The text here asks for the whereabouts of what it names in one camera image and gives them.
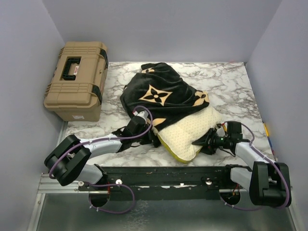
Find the white pillow yellow edge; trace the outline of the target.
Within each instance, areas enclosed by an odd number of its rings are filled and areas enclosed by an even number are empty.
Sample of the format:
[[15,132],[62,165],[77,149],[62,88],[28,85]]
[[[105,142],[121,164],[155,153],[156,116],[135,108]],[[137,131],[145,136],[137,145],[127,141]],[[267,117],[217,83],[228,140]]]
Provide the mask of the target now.
[[186,164],[191,162],[202,148],[200,145],[193,145],[193,142],[204,136],[211,128],[215,128],[222,119],[223,116],[210,105],[160,130],[157,136],[177,161]]

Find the black yellow flower pillowcase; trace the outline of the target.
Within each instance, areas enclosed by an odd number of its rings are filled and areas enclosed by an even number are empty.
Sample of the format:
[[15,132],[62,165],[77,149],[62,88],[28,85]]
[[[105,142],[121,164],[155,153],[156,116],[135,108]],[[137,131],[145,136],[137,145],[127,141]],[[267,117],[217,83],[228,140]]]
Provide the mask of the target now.
[[166,63],[141,65],[141,71],[125,86],[120,101],[129,117],[133,117],[135,108],[147,108],[156,131],[209,106],[208,94],[187,84]]

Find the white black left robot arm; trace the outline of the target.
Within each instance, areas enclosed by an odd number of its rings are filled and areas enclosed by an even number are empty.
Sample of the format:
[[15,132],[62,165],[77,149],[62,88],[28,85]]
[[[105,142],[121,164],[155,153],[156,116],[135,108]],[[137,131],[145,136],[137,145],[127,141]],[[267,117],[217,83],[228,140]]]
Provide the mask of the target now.
[[139,113],[126,126],[104,137],[82,140],[76,135],[67,136],[44,161],[49,177],[62,186],[78,180],[89,183],[96,190],[103,189],[108,183],[107,173],[98,164],[89,165],[87,161],[91,157],[129,149],[149,133],[152,123],[151,116]]

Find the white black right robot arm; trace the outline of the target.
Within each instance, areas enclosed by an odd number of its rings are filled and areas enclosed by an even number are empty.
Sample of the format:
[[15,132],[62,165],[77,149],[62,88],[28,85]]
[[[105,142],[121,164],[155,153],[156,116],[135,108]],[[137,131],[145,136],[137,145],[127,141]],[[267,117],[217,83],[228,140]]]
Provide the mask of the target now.
[[232,188],[238,184],[249,192],[256,207],[289,207],[292,196],[288,165],[271,160],[258,150],[253,145],[255,136],[251,140],[244,139],[242,128],[245,127],[241,122],[226,121],[210,128],[192,144],[201,146],[205,154],[214,154],[217,149],[229,150],[247,164],[247,167],[232,167],[230,172],[223,174],[221,183],[224,187]]

